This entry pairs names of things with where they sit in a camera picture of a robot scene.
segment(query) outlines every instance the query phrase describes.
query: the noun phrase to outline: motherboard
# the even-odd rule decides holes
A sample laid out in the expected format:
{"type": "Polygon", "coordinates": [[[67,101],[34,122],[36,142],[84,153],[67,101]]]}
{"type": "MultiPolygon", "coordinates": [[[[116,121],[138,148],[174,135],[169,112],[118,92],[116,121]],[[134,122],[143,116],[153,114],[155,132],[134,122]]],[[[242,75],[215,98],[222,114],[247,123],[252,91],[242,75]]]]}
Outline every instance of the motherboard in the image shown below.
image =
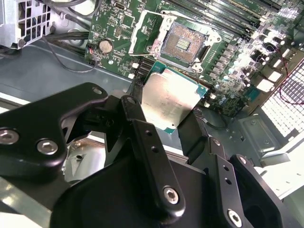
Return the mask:
{"type": "Polygon", "coordinates": [[[293,40],[299,0],[102,1],[88,62],[143,81],[165,64],[208,89],[200,105],[230,117],[274,90],[302,45],[293,40]]]}

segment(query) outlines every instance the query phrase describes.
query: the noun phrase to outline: ventilation grille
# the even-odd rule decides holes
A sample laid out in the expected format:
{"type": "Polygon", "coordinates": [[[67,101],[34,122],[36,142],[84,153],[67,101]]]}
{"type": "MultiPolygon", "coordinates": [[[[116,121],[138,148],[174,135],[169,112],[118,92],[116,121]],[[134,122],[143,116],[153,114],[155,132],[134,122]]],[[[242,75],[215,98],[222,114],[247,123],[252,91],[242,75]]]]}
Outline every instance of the ventilation grille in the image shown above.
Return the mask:
{"type": "MultiPolygon", "coordinates": [[[[296,67],[282,86],[282,96],[291,103],[304,100],[304,61],[296,67]]],[[[262,106],[280,133],[289,140],[304,130],[304,105],[288,104],[277,90],[262,106]]]]}
{"type": "Polygon", "coordinates": [[[52,25],[50,7],[35,0],[3,1],[2,4],[0,2],[1,7],[10,18],[6,18],[9,24],[4,22],[0,27],[0,45],[20,49],[49,33],[52,25]],[[10,33],[10,36],[4,36],[5,33],[10,33]]]}

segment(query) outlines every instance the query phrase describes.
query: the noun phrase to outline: black cable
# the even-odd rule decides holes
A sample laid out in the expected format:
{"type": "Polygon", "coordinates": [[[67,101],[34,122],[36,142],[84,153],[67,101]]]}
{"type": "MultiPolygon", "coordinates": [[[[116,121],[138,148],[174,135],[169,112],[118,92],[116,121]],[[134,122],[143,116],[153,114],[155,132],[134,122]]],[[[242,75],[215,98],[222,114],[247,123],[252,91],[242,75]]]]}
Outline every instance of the black cable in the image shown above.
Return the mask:
{"type": "Polygon", "coordinates": [[[47,40],[86,40],[87,36],[70,36],[70,37],[61,37],[61,38],[47,38],[47,40]]]}
{"type": "Polygon", "coordinates": [[[65,42],[61,42],[61,41],[57,41],[57,40],[50,40],[48,42],[51,43],[51,44],[54,44],[54,45],[56,45],[58,47],[61,47],[63,49],[66,49],[68,51],[72,51],[74,53],[80,54],[82,56],[84,56],[85,53],[86,53],[85,49],[82,49],[82,48],[79,48],[79,47],[75,47],[75,46],[67,44],[65,42]]]}
{"type": "MultiPolygon", "coordinates": [[[[46,3],[46,0],[36,0],[36,1],[37,2],[42,2],[43,4],[49,6],[56,14],[58,14],[58,15],[61,14],[61,11],[59,9],[56,9],[54,6],[48,5],[46,3]]],[[[88,24],[86,24],[86,23],[84,23],[82,20],[79,20],[79,19],[77,19],[77,18],[75,18],[75,17],[73,17],[73,16],[71,16],[69,14],[66,14],[65,17],[66,17],[66,19],[68,19],[68,20],[70,20],[70,21],[72,21],[72,22],[80,25],[81,27],[83,27],[84,29],[86,29],[88,31],[91,29],[91,26],[88,25],[88,24]]]]}
{"type": "Polygon", "coordinates": [[[71,1],[65,1],[65,2],[56,2],[52,0],[42,0],[44,4],[46,4],[49,7],[58,7],[58,8],[63,8],[63,7],[72,7],[79,5],[86,0],[71,0],[71,1]]]}
{"type": "Polygon", "coordinates": [[[88,39],[89,32],[67,32],[61,34],[49,34],[47,40],[84,40],[88,39]]]}
{"type": "Polygon", "coordinates": [[[89,13],[88,15],[81,14],[81,13],[77,12],[76,10],[72,9],[71,7],[69,7],[68,9],[69,9],[72,13],[74,13],[75,15],[77,15],[78,17],[80,17],[80,18],[85,18],[85,19],[86,19],[86,18],[88,18],[88,17],[90,17],[90,16],[93,16],[94,14],[97,13],[97,11],[99,10],[99,8],[101,7],[101,3],[102,3],[101,0],[96,0],[94,10],[93,10],[91,13],[89,13]]]}
{"type": "Polygon", "coordinates": [[[228,123],[227,123],[225,117],[224,117],[221,113],[219,113],[219,116],[220,116],[221,120],[223,121],[224,126],[220,126],[220,127],[219,127],[219,126],[215,126],[215,125],[211,124],[211,123],[204,117],[203,112],[202,112],[202,110],[201,110],[200,108],[195,107],[195,108],[193,109],[193,111],[194,111],[194,114],[195,114],[195,116],[196,116],[197,118],[199,118],[199,119],[201,119],[202,121],[204,121],[206,125],[208,125],[209,127],[213,128],[213,129],[216,129],[216,130],[225,130],[225,129],[227,129],[227,127],[228,127],[228,123]]]}
{"type": "Polygon", "coordinates": [[[227,129],[228,123],[227,123],[227,121],[225,120],[224,116],[223,116],[221,113],[219,113],[219,116],[220,116],[221,120],[223,121],[224,126],[218,127],[218,126],[215,126],[215,125],[211,124],[211,123],[208,122],[208,121],[206,122],[206,124],[207,124],[209,127],[212,127],[213,129],[216,129],[216,130],[225,130],[225,129],[227,129]]]}
{"type": "Polygon", "coordinates": [[[69,14],[66,14],[66,19],[72,21],[72,22],[75,22],[76,24],[80,25],[81,27],[83,27],[84,29],[86,30],[90,30],[91,29],[91,26],[88,25],[88,24],[85,24],[82,20],[79,20],[77,18],[74,18],[73,16],[69,15],[69,14]]]}
{"type": "Polygon", "coordinates": [[[48,48],[51,50],[51,52],[53,53],[53,55],[55,56],[55,58],[57,59],[57,61],[59,62],[59,64],[66,70],[68,71],[71,71],[71,72],[74,72],[74,73],[87,73],[87,72],[90,72],[92,70],[94,70],[97,66],[98,66],[98,62],[97,62],[97,58],[93,56],[94,58],[94,61],[95,61],[95,64],[92,68],[88,69],[88,70],[74,70],[74,69],[71,69],[71,68],[68,68],[66,65],[64,65],[61,60],[59,59],[59,57],[57,56],[55,50],[52,48],[52,46],[49,44],[49,42],[47,41],[47,39],[45,37],[42,37],[43,41],[45,42],[45,44],[48,46],[48,48]]]}

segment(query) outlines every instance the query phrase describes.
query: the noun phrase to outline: screw hole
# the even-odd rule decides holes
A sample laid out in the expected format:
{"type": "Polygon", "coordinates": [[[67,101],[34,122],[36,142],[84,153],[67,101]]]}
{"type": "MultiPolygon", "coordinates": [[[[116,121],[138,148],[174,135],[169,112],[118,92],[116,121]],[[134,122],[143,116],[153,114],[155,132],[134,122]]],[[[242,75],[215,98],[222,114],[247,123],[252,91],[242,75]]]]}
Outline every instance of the screw hole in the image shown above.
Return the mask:
{"type": "Polygon", "coordinates": [[[146,131],[146,134],[147,134],[148,136],[152,136],[152,132],[150,132],[150,131],[146,131]]]}
{"type": "Polygon", "coordinates": [[[223,168],[226,170],[226,171],[229,171],[228,167],[223,165],[223,168]]]}
{"type": "Polygon", "coordinates": [[[238,222],[238,217],[237,216],[232,216],[232,218],[236,221],[236,222],[238,222]]]}
{"type": "Polygon", "coordinates": [[[93,88],[94,93],[102,94],[103,92],[97,88],[93,88]]]}
{"type": "Polygon", "coordinates": [[[228,179],[228,178],[225,178],[225,181],[227,182],[227,184],[231,185],[232,182],[228,179]]]}
{"type": "Polygon", "coordinates": [[[158,149],[157,149],[157,147],[155,147],[155,146],[151,147],[151,150],[152,150],[154,153],[158,153],[158,149]]]}

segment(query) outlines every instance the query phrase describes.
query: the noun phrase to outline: red wire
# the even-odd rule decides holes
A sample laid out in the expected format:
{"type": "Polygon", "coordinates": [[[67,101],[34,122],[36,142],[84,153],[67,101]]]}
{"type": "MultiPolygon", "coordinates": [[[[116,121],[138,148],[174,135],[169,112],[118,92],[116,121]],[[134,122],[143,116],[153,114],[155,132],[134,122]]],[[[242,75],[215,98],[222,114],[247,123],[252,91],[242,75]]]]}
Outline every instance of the red wire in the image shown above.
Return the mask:
{"type": "Polygon", "coordinates": [[[283,80],[283,82],[281,83],[280,87],[279,87],[279,94],[280,94],[280,99],[288,104],[291,104],[291,105],[304,105],[304,102],[300,102],[300,103],[292,103],[290,101],[287,101],[286,98],[282,95],[282,86],[287,82],[287,79],[290,77],[291,74],[288,73],[288,68],[287,68],[287,63],[283,57],[283,55],[281,54],[281,51],[278,50],[278,52],[280,53],[281,55],[281,59],[283,61],[283,64],[284,64],[284,68],[285,68],[285,71],[286,71],[286,78],[283,80]]]}

